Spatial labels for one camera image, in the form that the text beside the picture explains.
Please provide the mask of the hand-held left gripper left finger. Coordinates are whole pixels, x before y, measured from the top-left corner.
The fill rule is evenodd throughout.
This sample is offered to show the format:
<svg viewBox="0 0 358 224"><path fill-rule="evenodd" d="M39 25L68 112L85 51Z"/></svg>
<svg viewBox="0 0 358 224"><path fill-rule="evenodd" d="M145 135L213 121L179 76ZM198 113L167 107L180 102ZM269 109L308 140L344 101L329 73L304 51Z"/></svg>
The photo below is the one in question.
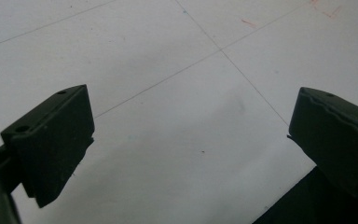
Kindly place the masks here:
<svg viewBox="0 0 358 224"><path fill-rule="evenodd" d="M23 185L39 207L52 203L93 143L94 131L85 85L52 94L1 132L4 190Z"/></svg>

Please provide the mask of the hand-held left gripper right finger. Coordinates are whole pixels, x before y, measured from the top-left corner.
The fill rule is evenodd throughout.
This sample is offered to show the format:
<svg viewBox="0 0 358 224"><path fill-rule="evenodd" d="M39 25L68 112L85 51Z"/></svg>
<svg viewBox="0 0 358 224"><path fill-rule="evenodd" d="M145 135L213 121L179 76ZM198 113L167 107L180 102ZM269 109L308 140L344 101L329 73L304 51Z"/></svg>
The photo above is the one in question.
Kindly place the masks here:
<svg viewBox="0 0 358 224"><path fill-rule="evenodd" d="M358 199L358 105L302 87L289 135L330 183Z"/></svg>

